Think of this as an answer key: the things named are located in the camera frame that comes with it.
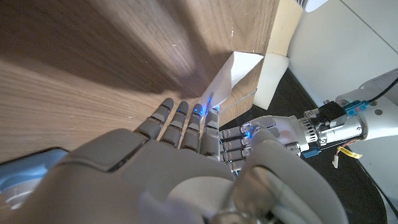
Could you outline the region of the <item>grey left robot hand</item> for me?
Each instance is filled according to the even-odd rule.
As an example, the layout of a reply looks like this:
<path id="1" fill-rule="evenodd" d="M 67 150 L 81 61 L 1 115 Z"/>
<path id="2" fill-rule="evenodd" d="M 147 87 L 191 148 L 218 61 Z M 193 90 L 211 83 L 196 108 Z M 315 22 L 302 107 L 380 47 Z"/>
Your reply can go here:
<path id="1" fill-rule="evenodd" d="M 222 130 L 220 138 L 220 161 L 235 172 L 242 169 L 252 152 L 251 140 L 256 129 L 268 129 L 288 150 L 300 156 L 309 150 L 309 144 L 318 137 L 309 119 L 296 116 L 261 116 L 240 126 Z"/>

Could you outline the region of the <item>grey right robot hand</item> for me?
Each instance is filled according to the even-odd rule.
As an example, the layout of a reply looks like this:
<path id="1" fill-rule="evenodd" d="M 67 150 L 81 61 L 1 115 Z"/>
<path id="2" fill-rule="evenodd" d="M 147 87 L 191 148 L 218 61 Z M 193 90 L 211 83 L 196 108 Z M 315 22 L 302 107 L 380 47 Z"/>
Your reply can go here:
<path id="1" fill-rule="evenodd" d="M 16 191 L 8 223 L 347 223 L 329 183 L 268 129 L 239 171 L 220 161 L 218 110 L 171 99 L 135 130 L 68 153 Z"/>

